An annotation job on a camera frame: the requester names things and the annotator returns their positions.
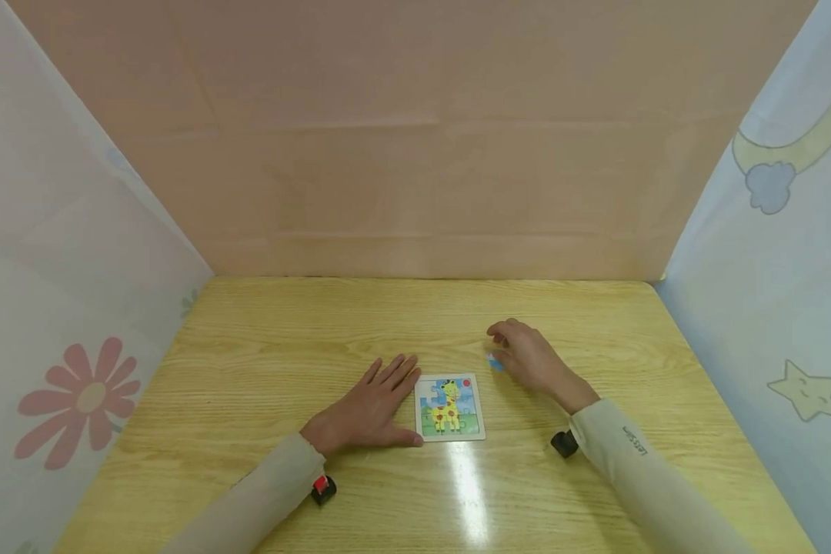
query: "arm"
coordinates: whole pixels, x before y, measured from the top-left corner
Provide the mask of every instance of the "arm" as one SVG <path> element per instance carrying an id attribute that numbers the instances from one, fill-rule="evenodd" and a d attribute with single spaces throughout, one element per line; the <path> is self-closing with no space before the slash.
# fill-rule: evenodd
<path id="1" fill-rule="evenodd" d="M 494 352 L 527 389 L 554 398 L 572 416 L 572 435 L 660 552 L 752 552 L 735 529 L 649 444 L 633 421 L 557 356 L 542 333 L 515 319 L 486 332 Z"/>
<path id="2" fill-rule="evenodd" d="M 575 413 L 572 435 L 661 552 L 752 552 L 728 521 L 609 400 Z"/>
<path id="3" fill-rule="evenodd" d="M 323 456 L 300 434 L 286 437 L 262 463 L 210 504 L 165 554 L 248 553 L 309 495 Z"/>
<path id="4" fill-rule="evenodd" d="M 415 431 L 391 420 L 415 388 L 416 357 L 399 355 L 379 372 L 376 360 L 341 400 L 277 445 L 262 463 L 213 502 L 164 548 L 164 554 L 248 554 L 309 495 L 323 463 L 349 446 L 421 446 Z"/>

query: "pink wall panel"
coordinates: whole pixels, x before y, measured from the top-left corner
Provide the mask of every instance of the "pink wall panel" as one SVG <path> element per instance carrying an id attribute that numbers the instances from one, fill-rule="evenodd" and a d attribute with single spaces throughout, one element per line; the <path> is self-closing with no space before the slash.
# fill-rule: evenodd
<path id="1" fill-rule="evenodd" d="M 646 279 L 813 0 L 11 0 L 224 274 Z"/>

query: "wooden table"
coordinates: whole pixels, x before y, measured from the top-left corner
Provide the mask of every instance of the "wooden table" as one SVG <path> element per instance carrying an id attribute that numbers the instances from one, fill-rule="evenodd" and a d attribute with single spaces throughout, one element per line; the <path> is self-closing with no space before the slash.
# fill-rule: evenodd
<path id="1" fill-rule="evenodd" d="M 157 552 L 375 357 L 476 372 L 484 442 L 357 451 L 263 552 L 646 552 L 559 409 L 491 372 L 486 327 L 537 327 L 759 552 L 813 552 L 664 305 L 641 282 L 213 279 L 58 552 Z M 396 420 L 415 425 L 409 398 Z"/>

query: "yellow giraffe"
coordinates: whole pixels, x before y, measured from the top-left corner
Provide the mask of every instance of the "yellow giraffe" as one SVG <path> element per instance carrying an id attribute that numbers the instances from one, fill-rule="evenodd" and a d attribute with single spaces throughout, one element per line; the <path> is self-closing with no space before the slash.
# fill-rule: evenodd
<path id="1" fill-rule="evenodd" d="M 456 405 L 458 398 L 462 396 L 459 392 L 459 387 L 454 380 L 446 380 L 440 385 L 446 395 L 445 406 L 436 406 L 432 409 L 432 418 L 434 420 L 434 430 L 443 434 L 446 430 L 446 422 L 449 421 L 449 431 L 462 432 L 462 427 L 459 425 L 459 408 Z"/>

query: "long sleeve shirt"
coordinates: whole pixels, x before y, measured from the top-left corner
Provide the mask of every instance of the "long sleeve shirt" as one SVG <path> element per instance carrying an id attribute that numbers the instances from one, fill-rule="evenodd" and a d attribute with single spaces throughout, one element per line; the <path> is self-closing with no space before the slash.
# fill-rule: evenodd
<path id="1" fill-rule="evenodd" d="M 622 506 L 660 552 L 752 552 L 735 529 L 657 453 L 609 400 L 572 417 L 572 435 L 612 484 Z M 309 495 L 323 456 L 300 434 L 213 502 L 163 550 L 165 554 L 249 554 Z"/>

